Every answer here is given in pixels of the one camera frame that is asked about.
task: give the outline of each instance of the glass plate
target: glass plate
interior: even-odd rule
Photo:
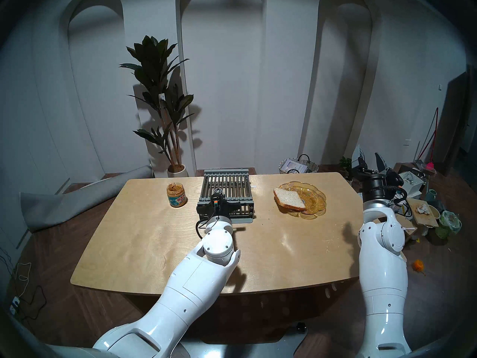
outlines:
[[[296,191],[305,204],[305,211],[287,209],[288,214],[303,219],[315,219],[326,213],[326,195],[309,183],[291,181],[280,185],[281,189]]]

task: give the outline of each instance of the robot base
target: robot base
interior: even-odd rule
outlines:
[[[186,338],[183,338],[180,343],[191,358],[226,358],[236,355],[244,358],[292,358],[307,332],[307,328],[304,331],[298,331],[297,324],[295,324],[276,343],[223,345],[206,344],[202,341]]]

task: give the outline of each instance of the slice of bread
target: slice of bread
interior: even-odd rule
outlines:
[[[284,208],[296,211],[306,210],[305,204],[303,204],[303,201],[301,201],[300,196],[296,191],[288,191],[286,189],[275,187],[273,189],[273,194],[277,199],[278,205],[281,205]]]

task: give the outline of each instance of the metal grill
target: metal grill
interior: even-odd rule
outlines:
[[[232,223],[252,223],[253,198],[247,168],[206,169],[197,206],[209,204],[210,196],[215,189],[222,189],[227,201],[241,204],[239,210],[231,213],[230,220]],[[200,220],[207,219],[204,214],[199,214],[199,217]]]

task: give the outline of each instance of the cutting board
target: cutting board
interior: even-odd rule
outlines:
[[[411,207],[411,211],[413,212],[413,217],[414,220],[416,221],[416,224],[418,225],[423,225],[426,227],[438,227],[439,225],[437,224],[437,221],[435,220],[434,216],[432,215],[431,209],[429,208],[429,212],[431,214],[420,214],[416,211],[416,208],[419,207],[422,204],[427,205],[426,201],[423,200],[416,200],[416,199],[411,199],[407,198],[407,202],[409,203],[409,206]]]

